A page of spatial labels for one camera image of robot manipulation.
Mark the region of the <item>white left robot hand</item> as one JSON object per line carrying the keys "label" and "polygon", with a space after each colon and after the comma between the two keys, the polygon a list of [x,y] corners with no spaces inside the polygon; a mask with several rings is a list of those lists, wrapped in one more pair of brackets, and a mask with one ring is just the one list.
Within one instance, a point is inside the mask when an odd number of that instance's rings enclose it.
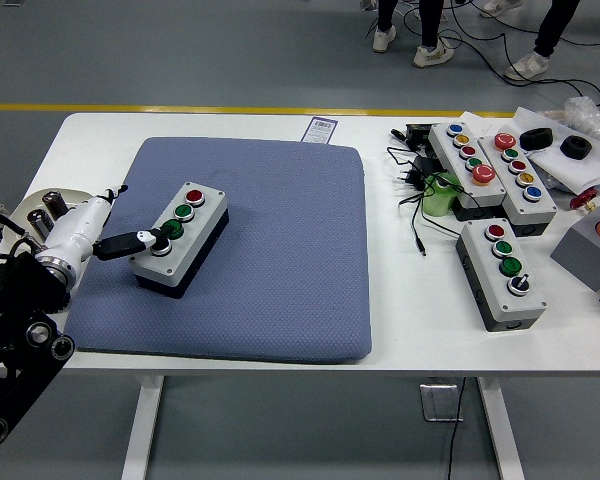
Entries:
{"label": "white left robot hand", "polygon": [[127,189],[127,185],[107,189],[69,210],[56,222],[43,250],[35,258],[40,263],[59,267],[66,275],[77,274],[81,264],[92,255],[99,260],[112,260],[140,253],[167,240],[176,231],[172,225],[100,240],[114,201]]}

